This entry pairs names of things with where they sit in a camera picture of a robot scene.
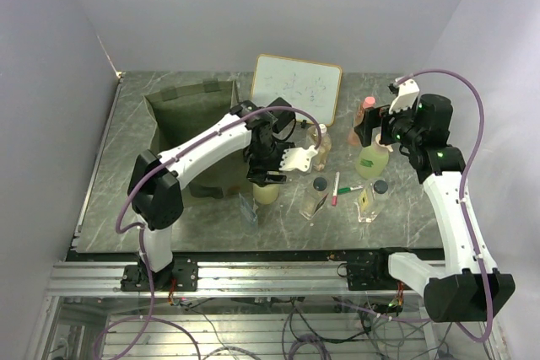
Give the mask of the yellow-green lotion bottle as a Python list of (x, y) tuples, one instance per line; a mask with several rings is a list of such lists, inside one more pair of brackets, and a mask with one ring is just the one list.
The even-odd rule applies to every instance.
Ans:
[(269, 205), (278, 199), (279, 184), (253, 185), (253, 198), (257, 205)]

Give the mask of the clear bottle black label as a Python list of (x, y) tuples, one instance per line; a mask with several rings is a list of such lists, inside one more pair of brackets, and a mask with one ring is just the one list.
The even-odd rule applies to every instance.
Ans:
[(300, 214), (308, 220), (312, 219), (325, 204), (329, 191), (329, 180), (324, 176), (317, 176), (305, 189)]

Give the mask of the clear bottle yellow label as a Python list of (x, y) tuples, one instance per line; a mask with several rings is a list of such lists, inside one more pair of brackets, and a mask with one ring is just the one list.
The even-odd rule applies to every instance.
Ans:
[(359, 221), (371, 223), (381, 213), (389, 199), (389, 185), (382, 178), (366, 183), (359, 194)]

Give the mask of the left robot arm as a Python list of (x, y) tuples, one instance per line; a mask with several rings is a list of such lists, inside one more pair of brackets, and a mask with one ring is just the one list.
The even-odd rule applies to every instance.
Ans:
[(142, 279), (153, 290), (172, 278), (172, 225), (184, 211), (183, 190), (206, 169), (241, 151), (248, 164), (246, 178), (260, 188), (281, 185), (284, 154), (294, 144), (276, 136), (294, 121), (296, 109), (278, 98), (268, 107), (246, 101), (182, 145), (161, 153), (140, 153), (122, 207), (142, 220), (140, 257), (147, 264)]

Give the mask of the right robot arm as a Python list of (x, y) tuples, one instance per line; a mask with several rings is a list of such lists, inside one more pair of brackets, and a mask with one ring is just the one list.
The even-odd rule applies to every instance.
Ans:
[(372, 268), (373, 282), (388, 289), (403, 282), (424, 300), (438, 323), (489, 324), (516, 290), (514, 278), (499, 271), (483, 242), (465, 180), (459, 148), (448, 143), (451, 101), (423, 94), (403, 110), (392, 105), (366, 109), (354, 128), (361, 144), (371, 145), (375, 129), (383, 145), (398, 144), (433, 207), (445, 264), (434, 267), (405, 248), (387, 248)]

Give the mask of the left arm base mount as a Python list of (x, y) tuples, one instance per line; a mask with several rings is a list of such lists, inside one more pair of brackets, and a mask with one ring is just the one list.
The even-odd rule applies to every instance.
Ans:
[[(154, 290), (165, 292), (173, 289), (179, 292), (195, 292), (198, 283), (199, 267), (191, 261), (172, 261), (159, 272), (151, 271)], [(150, 292), (150, 280), (147, 268), (142, 260), (136, 265), (124, 268), (120, 289), (123, 292)]]

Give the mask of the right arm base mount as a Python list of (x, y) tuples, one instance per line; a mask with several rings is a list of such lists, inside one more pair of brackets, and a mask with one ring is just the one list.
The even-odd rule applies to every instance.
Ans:
[(346, 281), (349, 291), (391, 290), (397, 282), (388, 270), (388, 249), (362, 250), (346, 262)]

